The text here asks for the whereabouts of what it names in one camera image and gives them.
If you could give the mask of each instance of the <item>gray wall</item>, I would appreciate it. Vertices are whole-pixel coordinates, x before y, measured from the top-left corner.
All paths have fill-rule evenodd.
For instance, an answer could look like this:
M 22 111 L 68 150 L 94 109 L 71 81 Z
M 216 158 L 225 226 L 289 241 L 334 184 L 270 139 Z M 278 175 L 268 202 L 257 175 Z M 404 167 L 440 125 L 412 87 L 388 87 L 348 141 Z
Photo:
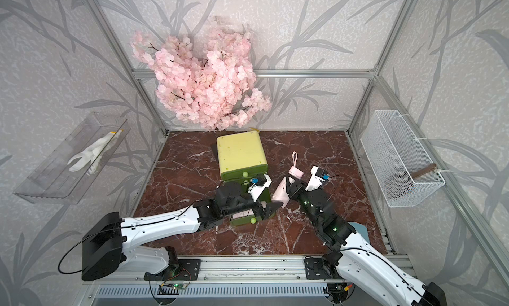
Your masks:
M 80 274 L 60 257 L 104 214 L 128 214 L 162 134 L 85 7 L 75 0 L 0 0 L 0 304 L 70 305 Z M 91 112 L 131 127 L 77 205 L 12 194 Z M 67 271 L 81 267 L 80 250 Z
M 188 34 L 200 57 L 210 27 L 219 23 L 251 29 L 251 61 L 256 69 L 373 68 L 403 0 L 98 0 L 108 21 L 131 53 L 135 30 L 160 42 Z M 144 64 L 131 58 L 134 68 Z M 362 97 L 366 80 L 259 79 L 272 97 L 245 127 L 260 129 L 345 129 Z M 155 98 L 148 80 L 147 92 Z M 159 107 L 169 129 L 196 130 Z
M 382 72 L 409 114 L 509 247 L 509 0 L 418 0 Z M 353 131 L 391 244 L 418 277 L 457 305 L 506 305 L 509 293 L 439 190 L 413 208 L 388 208 L 361 148 L 375 90 Z

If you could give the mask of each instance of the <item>pink loop strap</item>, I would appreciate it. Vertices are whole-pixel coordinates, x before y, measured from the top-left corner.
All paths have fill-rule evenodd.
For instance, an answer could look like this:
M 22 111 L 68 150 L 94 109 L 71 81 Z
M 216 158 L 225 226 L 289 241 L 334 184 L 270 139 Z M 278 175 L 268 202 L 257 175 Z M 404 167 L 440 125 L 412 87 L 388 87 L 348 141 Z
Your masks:
M 293 159 L 293 166 L 295 167 L 297 165 L 297 153 L 295 151 L 292 153 L 292 159 Z

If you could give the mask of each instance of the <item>marble surface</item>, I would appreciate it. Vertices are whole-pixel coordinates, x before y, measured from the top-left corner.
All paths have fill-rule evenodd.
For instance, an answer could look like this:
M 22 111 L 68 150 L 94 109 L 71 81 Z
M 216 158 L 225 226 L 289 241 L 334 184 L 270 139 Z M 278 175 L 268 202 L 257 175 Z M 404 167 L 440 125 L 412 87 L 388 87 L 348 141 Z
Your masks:
M 232 132 L 174 132 L 170 134 L 134 216 L 160 214 L 210 198 L 220 182 L 219 165 L 211 145 L 219 135 Z M 311 166 L 328 170 L 334 177 L 325 190 L 332 193 L 336 213 L 368 229 L 371 244 L 386 253 L 366 191 L 344 131 L 262 131 L 260 133 L 271 193 L 292 166 L 310 177 Z M 254 225 L 230 226 L 228 220 L 214 229 L 175 235 L 148 244 L 173 246 L 180 255 L 200 254 L 322 254 L 328 251 L 316 237 L 311 223 L 290 201 L 272 219 Z

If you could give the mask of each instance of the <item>white wire basket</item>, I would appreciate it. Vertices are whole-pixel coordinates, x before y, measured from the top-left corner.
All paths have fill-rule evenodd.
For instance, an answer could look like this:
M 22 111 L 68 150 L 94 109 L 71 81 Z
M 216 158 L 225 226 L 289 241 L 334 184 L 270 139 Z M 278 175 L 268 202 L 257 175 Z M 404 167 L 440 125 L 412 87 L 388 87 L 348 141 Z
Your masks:
M 433 162 L 398 111 L 376 110 L 360 141 L 389 207 L 416 206 L 445 184 L 437 169 L 418 174 Z

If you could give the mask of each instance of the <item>clear acrylic shelf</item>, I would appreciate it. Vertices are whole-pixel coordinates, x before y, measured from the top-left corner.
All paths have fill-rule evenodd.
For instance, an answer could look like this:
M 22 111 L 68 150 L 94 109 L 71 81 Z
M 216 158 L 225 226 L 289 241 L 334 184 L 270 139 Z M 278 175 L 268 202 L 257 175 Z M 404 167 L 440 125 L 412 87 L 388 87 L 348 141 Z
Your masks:
M 129 131 L 130 127 L 125 118 L 90 113 L 14 190 L 14 194 L 32 203 L 77 204 Z M 117 134 L 105 145 L 102 156 L 78 171 L 69 171 L 76 163 L 74 160 L 67 164 L 71 157 L 109 132 Z M 93 174 L 88 172 L 92 165 L 97 166 Z

